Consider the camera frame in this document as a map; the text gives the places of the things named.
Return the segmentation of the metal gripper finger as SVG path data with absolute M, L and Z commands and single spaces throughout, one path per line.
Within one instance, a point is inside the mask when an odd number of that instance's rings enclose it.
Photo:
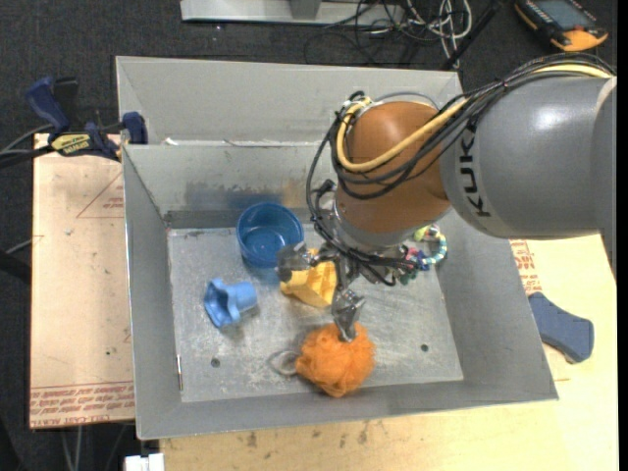
M 308 250 L 305 242 L 287 244 L 276 253 L 276 272 L 281 282 L 289 282 L 292 273 L 307 270 L 314 255 Z
M 350 288 L 335 290 L 331 312 L 342 340 L 351 342 L 357 337 L 356 323 L 364 303 L 365 298 Z

